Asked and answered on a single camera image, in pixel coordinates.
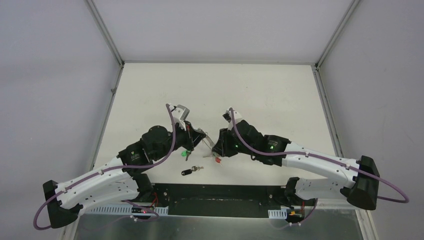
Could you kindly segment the large keyring with keys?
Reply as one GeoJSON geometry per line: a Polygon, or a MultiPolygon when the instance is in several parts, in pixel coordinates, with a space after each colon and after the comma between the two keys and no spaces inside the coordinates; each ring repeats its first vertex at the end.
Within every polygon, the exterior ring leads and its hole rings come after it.
{"type": "Polygon", "coordinates": [[[208,133],[203,131],[201,128],[197,129],[200,133],[205,134],[205,138],[203,138],[201,141],[208,147],[209,152],[205,153],[202,157],[203,158],[212,158],[216,163],[222,166],[221,163],[221,156],[213,151],[213,147],[215,146],[214,141],[209,137],[208,133]]]}

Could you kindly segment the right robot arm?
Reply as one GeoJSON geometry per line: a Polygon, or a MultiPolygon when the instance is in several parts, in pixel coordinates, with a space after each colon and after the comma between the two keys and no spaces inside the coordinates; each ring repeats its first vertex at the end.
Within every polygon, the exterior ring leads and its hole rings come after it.
{"type": "Polygon", "coordinates": [[[373,158],[340,158],[304,148],[277,135],[263,135],[245,120],[237,129],[222,128],[212,152],[221,157],[250,156],[264,165],[305,170],[320,179],[290,177],[284,200],[296,205],[302,200],[341,199],[364,210],[377,208],[380,173],[373,158]]]}

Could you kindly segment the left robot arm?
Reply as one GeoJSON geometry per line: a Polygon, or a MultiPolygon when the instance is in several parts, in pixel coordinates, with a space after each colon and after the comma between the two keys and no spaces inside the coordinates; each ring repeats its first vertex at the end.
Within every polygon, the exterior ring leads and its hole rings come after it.
{"type": "Polygon", "coordinates": [[[189,121],[176,123],[173,131],[156,125],[97,169],[66,182],[46,181],[42,187],[50,228],[65,227],[103,204],[149,201],[153,187],[145,171],[179,148],[193,151],[206,136],[189,121]]]}

